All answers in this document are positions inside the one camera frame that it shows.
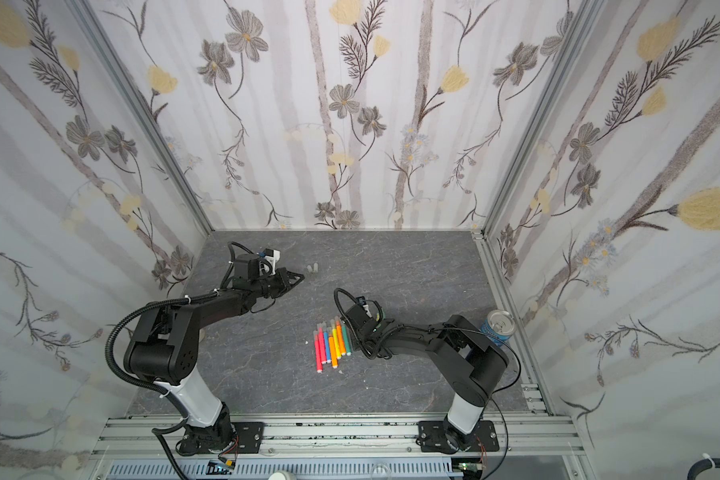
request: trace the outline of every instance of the pink marker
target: pink marker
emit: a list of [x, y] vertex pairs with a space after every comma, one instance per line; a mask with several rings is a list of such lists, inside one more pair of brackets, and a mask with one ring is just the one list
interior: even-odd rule
[[317, 340], [320, 344], [320, 363], [328, 363], [326, 359], [326, 342], [323, 339], [322, 324], [318, 325]]
[[322, 361], [320, 360], [320, 342], [317, 340], [317, 331], [315, 333], [315, 362], [317, 363], [317, 373], [322, 373]]

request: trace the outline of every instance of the white object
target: white object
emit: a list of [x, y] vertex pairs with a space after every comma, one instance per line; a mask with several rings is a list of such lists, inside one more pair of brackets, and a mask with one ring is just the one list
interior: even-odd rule
[[221, 413], [221, 400], [216, 398], [197, 371], [197, 365], [185, 379], [177, 386], [168, 382], [155, 382], [163, 386], [179, 399], [190, 413], [187, 420], [193, 427], [208, 427], [216, 423]]
[[284, 470], [278, 470], [277, 472], [269, 475], [269, 480], [296, 480], [296, 475]]
[[[265, 256], [264, 260], [268, 261], [270, 265], [272, 265], [272, 271], [269, 272], [270, 274], [275, 273], [275, 268], [277, 268], [277, 262], [280, 260], [280, 250], [273, 250], [272, 256]], [[262, 275], [267, 274], [267, 268], [264, 265], [261, 265], [260, 271]]]
[[462, 433], [469, 434], [477, 425], [482, 413], [483, 407], [472, 405], [459, 395], [454, 395], [451, 409], [448, 410], [446, 418], [452, 426], [461, 430]]

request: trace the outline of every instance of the orange marker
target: orange marker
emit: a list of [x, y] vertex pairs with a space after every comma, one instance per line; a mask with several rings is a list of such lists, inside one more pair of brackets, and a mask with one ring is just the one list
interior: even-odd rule
[[344, 345], [344, 335], [342, 333], [342, 324], [336, 320], [336, 333], [338, 334], [338, 348], [342, 351], [342, 356], [347, 354], [347, 347]]
[[336, 353], [336, 342], [333, 337], [328, 337], [328, 346], [331, 348], [331, 365], [338, 368], [338, 354]]

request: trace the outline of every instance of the yellow flower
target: yellow flower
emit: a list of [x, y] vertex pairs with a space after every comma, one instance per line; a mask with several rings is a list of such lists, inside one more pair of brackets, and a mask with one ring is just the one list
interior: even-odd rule
[[150, 86], [159, 94], [169, 94], [176, 88], [179, 80], [171, 77], [170, 73], [164, 71], [157, 65], [151, 65], [146, 76], [150, 80]]
[[351, 25], [360, 19], [360, 0], [336, 0], [328, 10], [336, 23]]
[[670, 46], [677, 33], [680, 18], [674, 17], [664, 23], [657, 23], [649, 28], [637, 40], [637, 54], [645, 62], [653, 62]]
[[136, 208], [141, 206], [141, 197], [138, 195], [128, 194], [123, 198], [123, 203], [120, 204], [120, 213], [122, 215], [128, 215]]
[[536, 197], [530, 201], [530, 209], [536, 210], [537, 206], [541, 206], [541, 213], [548, 214], [550, 212], [550, 195], [544, 188], [539, 188]]
[[696, 192], [670, 209], [685, 225], [697, 230], [720, 230], [720, 187]]
[[70, 212], [70, 218], [76, 222], [82, 222], [85, 220], [85, 212], [79, 208], [73, 208]]
[[666, 95], [664, 87], [658, 87], [643, 104], [643, 115], [657, 114], [666, 108]]
[[64, 59], [67, 67], [74, 71], [80, 70], [80, 57], [77, 56], [77, 52], [74, 48], [65, 47], [59, 45], [59, 55]]
[[376, 35], [373, 39], [373, 54], [377, 57], [381, 57], [385, 53], [389, 52], [390, 41], [381, 35]]
[[11, 48], [29, 46], [30, 35], [21, 15], [0, 2], [0, 43]]
[[335, 164], [344, 164], [347, 167], [351, 167], [355, 163], [355, 159], [350, 157], [344, 152], [335, 152], [329, 157]]
[[454, 65], [445, 72], [440, 89], [447, 93], [459, 91], [467, 82], [469, 82], [467, 74], [458, 65]]

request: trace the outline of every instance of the wall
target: wall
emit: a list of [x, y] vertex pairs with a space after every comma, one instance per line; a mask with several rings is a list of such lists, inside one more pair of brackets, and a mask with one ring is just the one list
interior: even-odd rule
[[218, 229], [478, 227], [578, 5], [91, 3]]
[[62, 2], [0, 2], [0, 478], [77, 478], [134, 394], [110, 325], [204, 240], [108, 78]]
[[606, 2], [490, 242], [601, 478], [720, 456], [720, 0]]

